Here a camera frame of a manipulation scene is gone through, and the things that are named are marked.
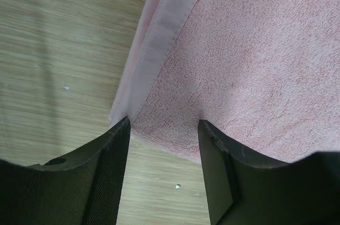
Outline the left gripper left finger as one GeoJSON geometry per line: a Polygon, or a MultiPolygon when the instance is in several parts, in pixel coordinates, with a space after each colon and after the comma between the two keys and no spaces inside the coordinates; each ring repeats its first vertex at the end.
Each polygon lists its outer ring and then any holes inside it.
{"type": "Polygon", "coordinates": [[[124,118],[43,165],[1,160],[1,224],[115,224],[130,131],[124,118]]]}

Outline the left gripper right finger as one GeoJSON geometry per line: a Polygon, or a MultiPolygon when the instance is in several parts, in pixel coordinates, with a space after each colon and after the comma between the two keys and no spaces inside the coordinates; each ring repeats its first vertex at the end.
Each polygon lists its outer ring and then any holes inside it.
{"type": "Polygon", "coordinates": [[[339,152],[286,163],[198,125],[211,224],[339,224],[339,152]]]}

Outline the plain pink towel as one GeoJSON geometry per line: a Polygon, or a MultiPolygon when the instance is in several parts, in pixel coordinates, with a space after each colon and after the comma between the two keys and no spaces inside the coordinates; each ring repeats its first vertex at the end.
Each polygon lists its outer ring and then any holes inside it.
{"type": "Polygon", "coordinates": [[[146,0],[109,117],[196,162],[200,120],[286,162],[339,150],[339,0],[146,0]]]}

